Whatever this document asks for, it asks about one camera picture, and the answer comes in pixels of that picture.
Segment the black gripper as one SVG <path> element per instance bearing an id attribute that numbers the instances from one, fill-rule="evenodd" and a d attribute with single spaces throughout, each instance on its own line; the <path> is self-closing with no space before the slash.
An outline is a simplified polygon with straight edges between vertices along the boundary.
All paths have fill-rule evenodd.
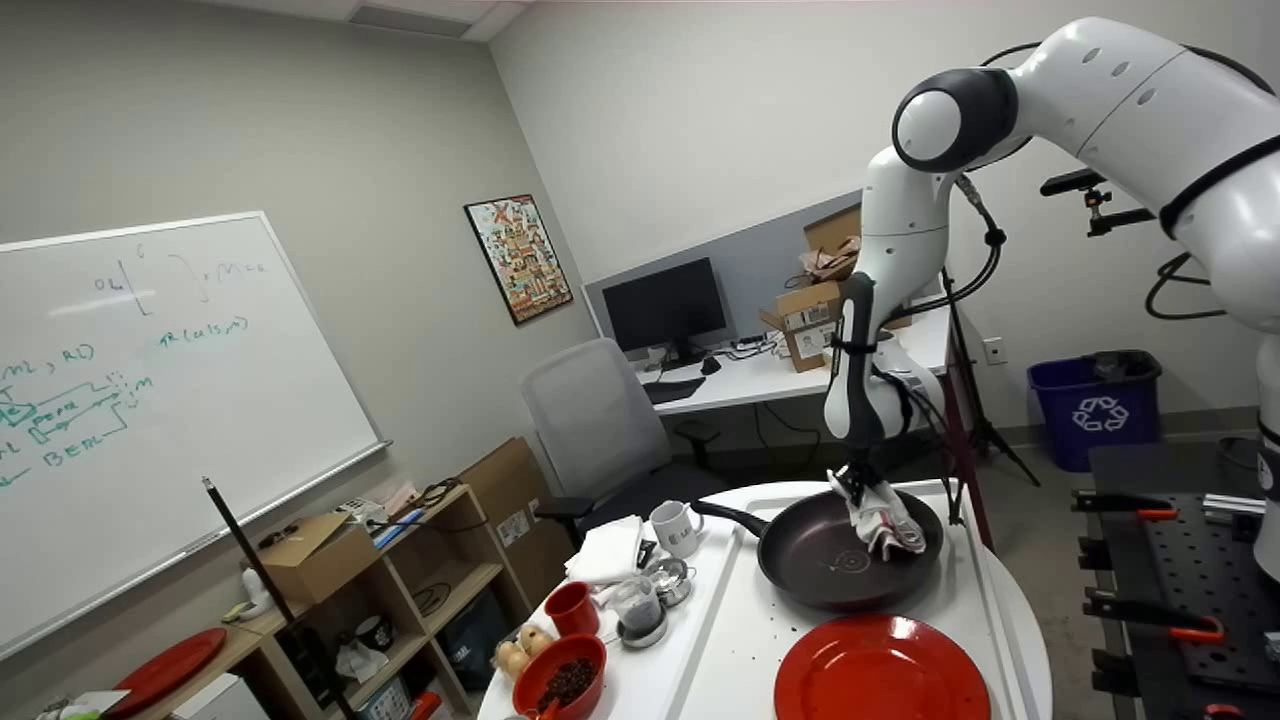
<path id="1" fill-rule="evenodd" d="M 849 476 L 844 488 L 873 488 L 884 481 L 884 440 L 852 440 L 849 444 Z"/>

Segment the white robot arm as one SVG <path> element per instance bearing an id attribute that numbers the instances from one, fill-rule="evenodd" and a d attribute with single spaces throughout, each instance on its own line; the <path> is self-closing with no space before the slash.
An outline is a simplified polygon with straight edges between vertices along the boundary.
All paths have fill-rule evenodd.
<path id="1" fill-rule="evenodd" d="M 925 291 L 946 250 L 946 190 L 1023 139 L 1047 139 L 1146 208 L 1203 272 L 1223 312 L 1259 330 L 1259 488 L 1252 559 L 1280 581 L 1280 101 L 1155 33 L 1085 17 L 1004 67 L 919 78 L 866 160 L 861 256 L 838 288 L 827 432 L 852 452 L 852 485 L 875 485 L 873 452 L 903 427 L 873 387 L 875 330 Z"/>

